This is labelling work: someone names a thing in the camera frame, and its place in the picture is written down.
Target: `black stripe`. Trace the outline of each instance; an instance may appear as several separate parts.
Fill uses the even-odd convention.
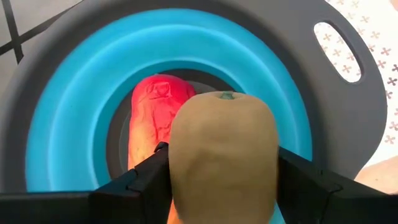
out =
[[[12,43],[8,42],[0,47],[0,55],[7,53],[9,50],[12,50]]]
[[[10,0],[1,0],[1,2],[4,13],[6,15],[8,30],[11,36],[12,48],[14,48],[15,56],[17,58],[17,62],[19,63],[24,57],[24,54],[22,53],[22,46],[19,39],[17,24],[15,23],[14,12],[12,11]]]
[[[60,14],[57,14],[56,16],[51,17],[50,19],[46,20],[45,22],[41,23],[40,25],[37,25],[36,27],[32,28],[31,30],[27,31],[25,34],[21,35],[21,43],[24,43],[31,38],[35,37],[36,35],[42,33],[45,31],[47,28],[51,26],[59,17],[64,15],[70,8],[64,10]]]

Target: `butternut squash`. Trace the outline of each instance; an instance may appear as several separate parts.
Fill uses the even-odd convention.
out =
[[[184,224],[267,223],[277,190],[278,135],[258,98],[210,92],[178,111],[169,144],[174,204]]]

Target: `white tiled floor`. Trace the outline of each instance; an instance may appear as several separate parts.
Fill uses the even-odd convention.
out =
[[[0,3],[0,46],[8,43],[11,40],[10,34],[8,32],[8,26],[6,21],[6,15],[4,15],[4,10],[2,9],[2,4]]]
[[[81,0],[11,0],[20,34],[50,19]]]

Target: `blue plastic ring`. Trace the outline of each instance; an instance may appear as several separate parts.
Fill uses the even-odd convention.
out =
[[[143,78],[179,68],[211,73],[264,100],[276,118],[280,145],[312,159],[303,100],[270,48],[220,16],[162,9],[114,21],[59,65],[29,132],[28,191],[93,190],[109,182],[106,136],[118,104]]]

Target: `red vegetable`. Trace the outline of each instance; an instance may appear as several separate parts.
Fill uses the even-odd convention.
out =
[[[171,75],[153,75],[135,87],[131,98],[129,169],[151,156],[159,142],[169,142],[177,111],[193,95],[195,90],[189,83]],[[173,204],[168,223],[180,223]]]

